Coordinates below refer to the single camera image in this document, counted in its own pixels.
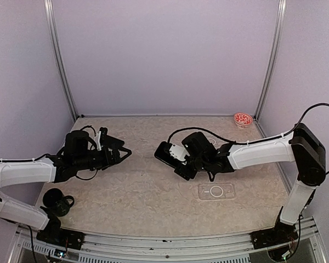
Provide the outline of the black smartphone with teal edge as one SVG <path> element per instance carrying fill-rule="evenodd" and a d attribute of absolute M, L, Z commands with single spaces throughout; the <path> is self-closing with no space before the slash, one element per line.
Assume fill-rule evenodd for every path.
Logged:
<path fill-rule="evenodd" d="M 176 168 L 180 163 L 186 164 L 186 161 L 180 161 L 174 158 L 173 156 L 171 156 L 169 152 L 171 146 L 172 146 L 171 143 L 162 141 L 157 147 L 154 153 L 154 157 L 172 168 Z"/>

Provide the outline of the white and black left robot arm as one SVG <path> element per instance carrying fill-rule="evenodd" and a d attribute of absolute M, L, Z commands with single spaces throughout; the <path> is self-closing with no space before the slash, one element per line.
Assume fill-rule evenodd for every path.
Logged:
<path fill-rule="evenodd" d="M 106 128 L 100 128 L 91 138 L 85 130 L 73 130 L 66 135 L 64 146 L 55 155 L 0 159 L 0 188 L 36 182 L 65 182 L 79 171 L 105 170 L 123 162 L 132 154 L 131 150 L 124 147 L 124 141 L 109 136 L 107 132 Z M 55 244 L 66 238 L 65 230 L 51 222 L 53 216 L 1 192 L 0 218 L 43 230 Z"/>

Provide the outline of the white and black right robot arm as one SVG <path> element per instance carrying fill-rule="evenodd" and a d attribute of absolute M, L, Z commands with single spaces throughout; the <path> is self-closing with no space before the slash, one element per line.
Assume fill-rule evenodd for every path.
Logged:
<path fill-rule="evenodd" d="M 220 173 L 232 173 L 255 165 L 294 162 L 298 175 L 286 204 L 281 208 L 270 239 L 281 243 L 291 234 L 312 194 L 326 179 L 325 148 L 303 123 L 293 131 L 256 141 L 229 141 L 215 148 L 206 136 L 197 131 L 181 145 L 171 144 L 169 154 L 179 164 L 175 172 L 187 180 L 205 171 L 210 181 Z"/>

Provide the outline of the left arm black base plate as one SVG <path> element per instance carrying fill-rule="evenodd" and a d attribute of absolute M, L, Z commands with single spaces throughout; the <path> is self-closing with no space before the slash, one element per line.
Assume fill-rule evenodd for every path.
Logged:
<path fill-rule="evenodd" d="M 79 231 L 60 228 L 58 230 L 39 230 L 36 239 L 67 249 L 81 250 L 85 234 Z"/>

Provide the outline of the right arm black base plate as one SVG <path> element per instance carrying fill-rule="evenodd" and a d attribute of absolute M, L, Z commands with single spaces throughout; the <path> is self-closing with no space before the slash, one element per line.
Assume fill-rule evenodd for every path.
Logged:
<path fill-rule="evenodd" d="M 254 249 L 262 249 L 290 242 L 298 239 L 295 227 L 291 228 L 267 228 L 254 231 L 250 234 Z"/>

